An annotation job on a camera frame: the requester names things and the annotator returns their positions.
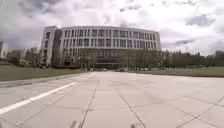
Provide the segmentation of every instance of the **window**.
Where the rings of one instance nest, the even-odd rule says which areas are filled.
[[[132,38],[132,32],[129,32],[129,37]]]
[[[113,39],[113,47],[116,47],[116,39]]]
[[[75,56],[75,49],[73,49],[73,56]]]
[[[64,43],[63,43],[63,47],[65,47],[65,40],[64,40]]]
[[[96,29],[92,30],[92,37],[97,37],[97,30]]]
[[[44,47],[48,48],[48,41],[47,40],[45,41]]]
[[[90,30],[87,30],[87,36],[90,37]]]
[[[98,39],[99,47],[104,47],[104,39]]]
[[[133,32],[133,37],[137,39],[138,38],[138,32]]]
[[[137,48],[140,48],[140,42],[137,41]]]
[[[120,37],[125,37],[125,31],[120,31]]]
[[[84,30],[80,30],[80,37],[83,37]]]
[[[72,56],[72,49],[69,50],[69,55]]]
[[[74,37],[74,30],[72,30],[72,37]]]
[[[132,41],[131,40],[128,40],[128,47],[132,48]]]
[[[69,41],[69,39],[66,40],[66,47],[68,47],[68,41]]]
[[[144,41],[140,41],[140,48],[145,48],[145,42]]]
[[[108,31],[108,36],[111,37],[111,30]]]
[[[137,48],[136,40],[134,41],[134,47]]]
[[[83,30],[84,31],[84,36],[86,37],[87,36],[87,30]]]
[[[78,33],[78,31],[77,31],[77,30],[75,30],[75,37],[77,37],[77,33]]]
[[[84,46],[88,47],[89,46],[89,39],[84,39]]]
[[[152,34],[152,39],[153,39],[153,40],[156,40],[156,38],[155,38],[155,35],[154,35],[154,34]]]
[[[118,37],[118,30],[113,30],[114,37]]]
[[[154,42],[153,44],[154,44],[154,48],[156,48],[156,43]]]
[[[152,40],[152,34],[150,34],[150,40]]]
[[[50,32],[47,32],[46,33],[46,39],[49,39],[50,38],[50,34],[51,34]]]
[[[73,39],[73,47],[75,47],[75,39]]]
[[[111,47],[111,39],[106,39],[106,46]]]
[[[148,33],[146,33],[146,39],[149,40],[149,34]]]
[[[91,46],[92,46],[92,47],[93,47],[93,44],[94,44],[94,42],[93,42],[93,41],[94,41],[94,39],[92,39],[92,40],[91,40]]]
[[[120,46],[126,47],[126,40],[120,40]]]
[[[65,30],[65,37],[67,37],[67,30]]]
[[[70,31],[68,31],[68,37],[70,36]]]
[[[120,45],[119,45],[119,39],[117,39],[117,47],[120,47]]]
[[[72,46],[72,39],[70,40],[70,47]]]
[[[98,36],[99,36],[99,37],[104,37],[104,36],[105,36],[105,35],[104,35],[104,32],[105,32],[105,30],[100,29],[100,30],[99,30],[99,33],[98,33]]]
[[[142,32],[139,33],[139,39],[144,39],[144,33]]]

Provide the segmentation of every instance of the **modern building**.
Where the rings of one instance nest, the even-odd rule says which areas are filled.
[[[8,44],[0,41],[0,59],[7,59]]]
[[[78,62],[82,50],[96,50],[97,64],[116,65],[120,51],[125,49],[160,51],[160,35],[156,31],[127,27],[74,26],[59,29],[48,26],[44,28],[40,48],[41,63],[52,65],[54,61],[69,65]]]

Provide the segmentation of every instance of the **grass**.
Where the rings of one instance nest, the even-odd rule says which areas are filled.
[[[185,68],[157,71],[136,71],[141,74],[192,76],[192,77],[224,77],[224,67]]]
[[[0,81],[24,80],[82,73],[71,69],[39,69],[0,65]]]

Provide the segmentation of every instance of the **stone pavement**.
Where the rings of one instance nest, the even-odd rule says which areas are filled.
[[[0,122],[2,128],[72,128],[74,122],[82,128],[224,128],[223,98],[221,78],[92,72],[0,88]],[[18,107],[21,101],[27,103]]]

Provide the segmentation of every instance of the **cloudy sky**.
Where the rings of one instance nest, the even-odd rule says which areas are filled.
[[[164,50],[224,49],[223,0],[2,0],[0,40],[11,49],[40,46],[47,25],[125,25],[159,31]]]

